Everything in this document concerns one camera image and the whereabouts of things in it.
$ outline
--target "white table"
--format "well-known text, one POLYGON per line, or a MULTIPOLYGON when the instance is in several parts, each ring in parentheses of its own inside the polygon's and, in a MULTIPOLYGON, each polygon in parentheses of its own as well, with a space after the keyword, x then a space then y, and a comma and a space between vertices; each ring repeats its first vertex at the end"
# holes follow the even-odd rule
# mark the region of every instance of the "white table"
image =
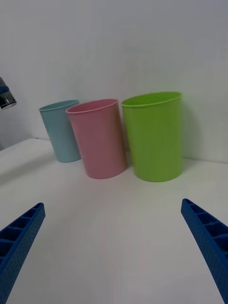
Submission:
POLYGON ((228 224, 228 164, 184 161, 163 183, 86 176, 55 161, 49 141, 0 152, 0 229, 42 201, 46 218, 11 304, 222 304, 181 215, 189 198, 228 224))

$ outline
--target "cup rim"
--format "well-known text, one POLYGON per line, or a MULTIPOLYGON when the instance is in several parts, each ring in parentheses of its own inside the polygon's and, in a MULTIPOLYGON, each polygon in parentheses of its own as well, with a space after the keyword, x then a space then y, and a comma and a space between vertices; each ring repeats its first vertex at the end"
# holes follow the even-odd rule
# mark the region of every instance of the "cup rim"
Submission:
POLYGON ((69 115, 72 115, 72 114, 81 114, 81 113, 99 111, 101 109, 105 109, 105 108, 108 108, 112 105, 115 105, 118 102, 119 102, 118 99, 111 99, 111 98, 92 100, 92 101, 85 102, 85 103, 82 103, 82 104, 74 105, 74 106, 70 107, 69 109, 67 109, 66 113, 69 114, 69 115), (102 106, 99 105, 98 107, 96 107, 95 103, 97 103, 97 104, 104 103, 104 105, 102 105, 102 106), (93 107, 92 109, 86 109, 91 104, 93 104, 93 106, 95 106, 95 107, 93 107))
POLYGON ((66 106, 70 107, 71 105, 75 105, 75 104, 78 104, 78 103, 79 103, 79 101, 77 99, 59 101, 57 103, 52 103, 52 104, 49 104, 49 105, 45 105, 45 106, 39 108, 39 111, 40 112, 52 111, 52 110, 64 108, 66 106))
POLYGON ((147 93, 147 94, 142 94, 142 95, 137 95, 137 96, 133 96, 131 98, 125 99, 124 101, 122 101, 122 107, 130 107, 130 108, 135 108, 135 107, 145 107, 145 106, 150 106, 150 105, 160 105, 160 104, 164 104, 164 103, 168 103, 170 101, 176 100, 178 98, 180 98, 182 96, 182 94, 180 92, 176 92, 176 91, 163 91, 163 92, 154 92, 154 93, 147 93), (159 102, 151 102, 151 103, 138 103, 138 104, 126 104, 128 102, 133 101, 134 99, 137 99, 139 97, 149 97, 152 95, 161 95, 161 94, 170 94, 173 96, 170 96, 170 98, 167 98, 165 100, 159 101, 159 102))

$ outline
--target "plastic cup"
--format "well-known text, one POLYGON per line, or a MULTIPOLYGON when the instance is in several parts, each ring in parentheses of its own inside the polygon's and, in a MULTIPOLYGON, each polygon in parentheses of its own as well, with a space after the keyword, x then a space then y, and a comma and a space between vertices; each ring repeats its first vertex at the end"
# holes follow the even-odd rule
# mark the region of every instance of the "plastic cup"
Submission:
POLYGON ((78 104, 78 100, 60 101, 39 109, 49 135, 56 159, 59 162, 74 162, 81 159, 75 136, 66 110, 78 104))
POLYGON ((122 102, 136 176, 168 181, 182 172, 181 93, 159 92, 122 102))
POLYGON ((67 113, 87 175, 107 179, 122 173, 127 163, 118 100, 91 101, 67 113))

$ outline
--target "white surface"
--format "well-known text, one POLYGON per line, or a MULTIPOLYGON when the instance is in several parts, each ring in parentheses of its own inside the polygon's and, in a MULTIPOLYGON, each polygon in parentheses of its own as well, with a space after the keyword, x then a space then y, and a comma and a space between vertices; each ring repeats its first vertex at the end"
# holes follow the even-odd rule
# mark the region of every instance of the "white surface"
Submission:
POLYGON ((0 75, 18 105, 0 143, 46 137, 59 100, 184 93, 184 155, 228 162, 228 2, 1 0, 0 75))
POLYGON ((149 183, 132 168, 93 180, 81 161, 55 161, 49 141, 0 152, 0 229, 46 209, 8 304, 222 304, 180 212, 187 197, 228 224, 227 185, 228 165, 213 162, 149 183))

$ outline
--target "white wall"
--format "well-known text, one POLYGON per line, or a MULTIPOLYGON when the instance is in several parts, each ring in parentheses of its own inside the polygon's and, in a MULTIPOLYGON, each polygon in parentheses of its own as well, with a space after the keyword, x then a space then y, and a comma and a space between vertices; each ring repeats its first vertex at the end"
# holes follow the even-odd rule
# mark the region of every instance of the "white wall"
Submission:
POLYGON ((184 155, 228 162, 226 0, 1 0, 0 143, 46 137, 59 100, 184 93, 184 155))

